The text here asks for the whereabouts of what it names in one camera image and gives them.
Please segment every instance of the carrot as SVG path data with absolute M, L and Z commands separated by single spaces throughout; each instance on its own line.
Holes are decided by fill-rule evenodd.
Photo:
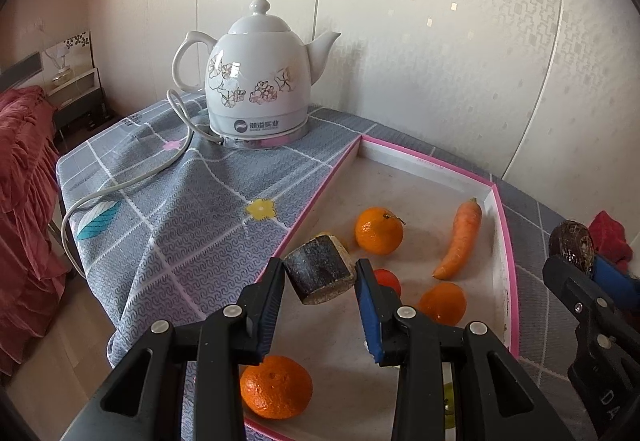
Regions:
M 482 208 L 475 197 L 460 204 L 453 218 L 449 250 L 440 265 L 433 271 L 433 278 L 449 280 L 465 266 L 474 250 L 481 219 Z

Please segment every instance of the metal screw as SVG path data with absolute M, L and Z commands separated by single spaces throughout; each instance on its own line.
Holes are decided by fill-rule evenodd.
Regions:
M 398 308 L 398 316 L 401 318 L 413 318 L 415 316 L 415 309 L 411 306 L 402 306 Z
M 598 342 L 598 345 L 603 349 L 611 348 L 611 340 L 609 340 L 605 335 L 598 335 L 596 341 Z
M 158 320 L 151 325 L 151 332 L 159 335 L 169 330 L 169 322 L 166 320 Z
M 489 329 L 482 322 L 471 322 L 469 330 L 475 335 L 484 335 Z
M 222 310 L 222 314 L 228 318 L 235 318 L 242 314 L 242 308 L 239 305 L 231 304 Z

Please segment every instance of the kettle spout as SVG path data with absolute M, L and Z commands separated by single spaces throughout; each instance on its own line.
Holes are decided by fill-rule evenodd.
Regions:
M 305 46 L 306 55 L 309 58 L 311 85 L 315 84 L 324 72 L 326 61 L 329 57 L 329 51 L 338 36 L 340 36 L 340 33 L 327 31 Z

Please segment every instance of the tray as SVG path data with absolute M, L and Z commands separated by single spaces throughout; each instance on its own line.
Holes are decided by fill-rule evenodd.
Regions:
M 452 281 L 466 293 L 459 323 L 480 320 L 518 355 L 518 303 L 509 232 L 497 187 L 430 156 L 368 136 L 358 137 L 315 193 L 275 253 L 283 257 L 315 234 L 329 231 L 345 241 L 354 259 L 393 271 L 402 302 L 415 305 L 438 281 L 433 269 L 449 245 L 458 206 L 476 197 L 482 225 L 474 253 Z M 401 246 L 386 257 L 359 249 L 353 225 L 361 211 L 384 206 L 406 222 Z M 269 421 L 245 408 L 245 423 L 278 441 L 388 441 L 394 419 L 398 370 L 377 366 L 364 346 L 353 289 L 327 303 L 304 306 L 287 280 L 271 354 L 309 371 L 313 398 L 286 421 Z M 444 364 L 445 381 L 450 368 Z M 454 439 L 453 429 L 447 438 Z

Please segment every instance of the patterned wallpaper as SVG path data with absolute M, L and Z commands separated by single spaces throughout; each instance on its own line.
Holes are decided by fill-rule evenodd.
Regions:
M 305 41 L 342 32 L 315 102 L 436 144 L 561 214 L 606 209 L 640 232 L 640 18 L 629 0 L 268 1 Z M 219 37 L 250 2 L 89 0 L 114 106 L 164 98 L 184 34 Z M 206 58 L 188 51 L 188 82 Z

